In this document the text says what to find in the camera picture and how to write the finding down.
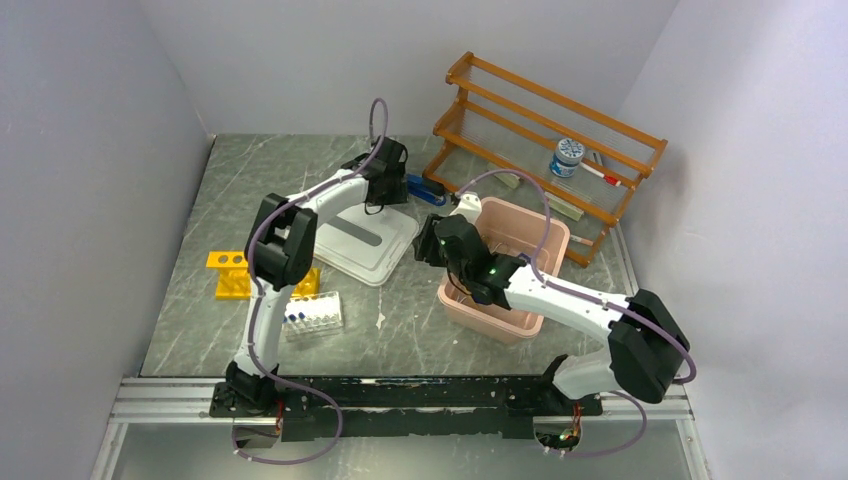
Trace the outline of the yellow rubber tubing with clamps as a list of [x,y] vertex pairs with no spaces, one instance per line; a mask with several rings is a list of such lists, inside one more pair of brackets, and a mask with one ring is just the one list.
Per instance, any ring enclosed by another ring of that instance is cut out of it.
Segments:
[[492,254],[507,255],[524,262],[528,261],[524,243],[516,238],[510,236],[482,235],[481,239]]

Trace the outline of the white plastic lid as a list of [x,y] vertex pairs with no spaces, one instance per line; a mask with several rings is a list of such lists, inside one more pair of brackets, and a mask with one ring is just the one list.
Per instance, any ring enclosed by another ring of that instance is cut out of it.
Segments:
[[317,230],[314,257],[371,287],[390,277],[419,231],[414,218],[384,208],[350,207]]

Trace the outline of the yellow test tube rack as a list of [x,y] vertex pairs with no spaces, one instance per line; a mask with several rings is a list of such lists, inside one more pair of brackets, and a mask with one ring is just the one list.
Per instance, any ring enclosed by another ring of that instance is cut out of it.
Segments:
[[[216,300],[249,300],[252,283],[248,274],[248,263],[242,251],[210,251],[207,269],[217,273]],[[321,270],[311,268],[294,289],[294,297],[307,297],[320,292]]]

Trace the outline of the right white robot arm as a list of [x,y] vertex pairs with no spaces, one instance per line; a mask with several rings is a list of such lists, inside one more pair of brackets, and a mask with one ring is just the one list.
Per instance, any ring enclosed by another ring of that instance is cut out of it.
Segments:
[[413,247],[416,260],[444,269],[476,310],[539,315],[601,343],[593,353],[552,362],[549,380],[539,389],[550,413],[565,413],[578,399],[612,391],[657,404],[671,385],[696,376],[687,338],[651,291],[627,297],[544,273],[532,257],[490,248],[461,214],[430,215]]

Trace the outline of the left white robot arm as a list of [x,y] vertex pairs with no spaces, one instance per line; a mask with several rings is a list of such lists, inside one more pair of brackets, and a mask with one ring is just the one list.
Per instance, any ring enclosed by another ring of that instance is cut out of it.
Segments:
[[225,372],[227,391],[249,414],[264,415],[277,401],[285,306],[312,266],[319,227],[350,207],[406,202],[407,159],[405,145],[379,137],[369,152],[318,185],[262,200],[244,250],[251,282],[248,317]]

